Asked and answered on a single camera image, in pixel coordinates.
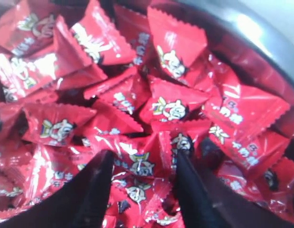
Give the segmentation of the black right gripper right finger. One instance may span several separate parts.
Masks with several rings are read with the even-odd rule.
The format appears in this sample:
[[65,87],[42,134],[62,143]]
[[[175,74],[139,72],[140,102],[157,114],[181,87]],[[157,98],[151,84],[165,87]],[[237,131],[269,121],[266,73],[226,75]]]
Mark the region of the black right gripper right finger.
[[188,228],[294,228],[294,162],[245,177],[211,141],[176,142],[177,195]]

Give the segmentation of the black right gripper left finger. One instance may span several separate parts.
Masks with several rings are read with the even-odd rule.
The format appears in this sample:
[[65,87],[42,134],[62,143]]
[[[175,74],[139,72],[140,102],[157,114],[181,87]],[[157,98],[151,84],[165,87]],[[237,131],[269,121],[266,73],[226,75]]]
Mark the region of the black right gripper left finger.
[[100,228],[109,200],[114,153],[100,151],[70,182],[0,228]]

